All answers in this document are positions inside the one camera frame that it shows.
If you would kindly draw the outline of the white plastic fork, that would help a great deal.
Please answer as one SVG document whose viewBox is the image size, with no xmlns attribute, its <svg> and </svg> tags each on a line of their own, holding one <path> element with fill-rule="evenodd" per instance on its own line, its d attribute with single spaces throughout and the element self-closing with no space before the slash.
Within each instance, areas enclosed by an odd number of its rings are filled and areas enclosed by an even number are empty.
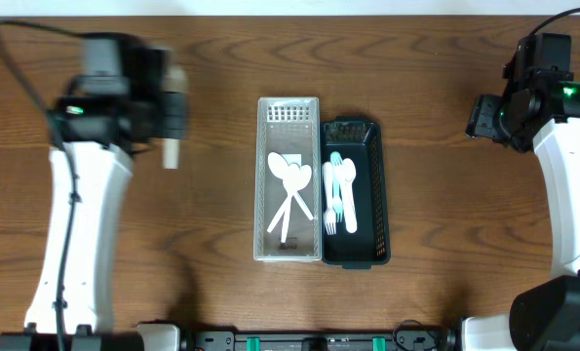
<svg viewBox="0 0 580 351">
<path fill-rule="evenodd" d="M 343 219 L 343 205 L 340 194 L 340 183 L 337 179 L 337 169 L 342 165 L 342 158 L 339 152 L 333 151 L 330 153 L 329 160 L 333 168 L 333 182 L 332 182 L 332 206 L 335 211 L 336 221 L 341 222 Z"/>
<path fill-rule="evenodd" d="M 322 165 L 323 182 L 326 196 L 326 209 L 324 211 L 324 225 L 329 236 L 336 234 L 336 212 L 333 208 L 333 174 L 332 164 L 324 162 Z"/>
<path fill-rule="evenodd" d="M 342 204 L 344 209 L 345 227 L 348 233 L 355 233 L 358 228 L 356 211 L 353 204 L 352 182 L 356 174 L 350 172 L 345 166 L 341 171 L 341 192 Z"/>
</svg>

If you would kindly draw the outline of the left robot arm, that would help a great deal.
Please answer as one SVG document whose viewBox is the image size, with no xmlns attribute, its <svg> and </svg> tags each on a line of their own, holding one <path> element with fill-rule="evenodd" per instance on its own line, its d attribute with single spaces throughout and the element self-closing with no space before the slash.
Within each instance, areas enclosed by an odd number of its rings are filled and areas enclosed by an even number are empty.
<svg viewBox="0 0 580 351">
<path fill-rule="evenodd" d="M 171 322 L 113 329 L 112 273 L 133 147 L 161 138 L 165 168 L 177 168 L 183 93 L 68 95 L 50 114 L 53 191 L 42 272 L 23 330 L 1 333 L 0 350 L 182 349 L 187 340 Z"/>
</svg>

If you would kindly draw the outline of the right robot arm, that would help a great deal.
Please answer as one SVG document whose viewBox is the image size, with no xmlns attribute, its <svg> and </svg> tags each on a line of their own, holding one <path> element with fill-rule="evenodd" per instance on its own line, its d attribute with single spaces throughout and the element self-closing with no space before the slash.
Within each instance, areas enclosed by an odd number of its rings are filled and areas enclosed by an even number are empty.
<svg viewBox="0 0 580 351">
<path fill-rule="evenodd" d="M 509 312 L 462 321 L 462 350 L 580 350 L 580 83 L 536 79 L 481 96 L 467 131 L 537 157 L 552 225 L 548 282 Z"/>
</svg>

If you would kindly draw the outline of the white plastic spoon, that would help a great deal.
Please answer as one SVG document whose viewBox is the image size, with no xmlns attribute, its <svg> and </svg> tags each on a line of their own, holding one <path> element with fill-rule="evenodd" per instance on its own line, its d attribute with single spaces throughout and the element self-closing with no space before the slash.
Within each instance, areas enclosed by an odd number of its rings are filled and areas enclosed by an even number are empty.
<svg viewBox="0 0 580 351">
<path fill-rule="evenodd" d="M 286 199 L 286 207 L 283 216 L 282 232 L 281 232 L 281 243 L 285 244 L 288 237 L 289 223 L 290 223 L 290 209 L 291 209 L 291 199 L 293 197 L 293 191 L 296 189 L 296 179 L 300 176 L 300 166 L 298 164 L 292 163 L 289 165 L 287 173 L 284 177 L 284 187 L 288 193 Z"/>
<path fill-rule="evenodd" d="M 312 220 L 314 218 L 313 214 L 311 213 L 311 211 L 307 207 L 305 201 L 302 199 L 302 197 L 300 196 L 298 191 L 305 188 L 309 184 L 309 182 L 311 181 L 311 178 L 312 178 L 311 167 L 309 165 L 300 166 L 300 176 L 296 179 L 296 189 L 293 191 L 293 197 L 292 197 L 292 199 L 297 200 L 299 207 L 303 210 L 303 212 L 305 213 L 305 215 L 307 216 L 307 218 L 309 220 Z M 273 216 L 270 224 L 268 225 L 268 227 L 266 229 L 266 231 L 268 233 L 270 233 L 276 227 L 277 223 L 279 222 L 281 217 L 284 215 L 285 207 L 286 207 L 286 199 L 282 203 L 281 207 L 277 210 L 277 212 Z"/>
<path fill-rule="evenodd" d="M 164 89 L 169 93 L 185 94 L 188 85 L 184 70 L 176 64 L 171 65 L 165 76 Z M 176 170 L 179 163 L 180 137 L 165 137 L 163 145 L 163 166 L 168 170 Z"/>
<path fill-rule="evenodd" d="M 283 181 L 289 163 L 281 154 L 270 152 L 267 156 L 268 167 L 272 174 Z"/>
<path fill-rule="evenodd" d="M 344 183 L 351 187 L 357 175 L 356 166 L 352 159 L 344 158 L 342 160 L 342 178 Z"/>
</svg>

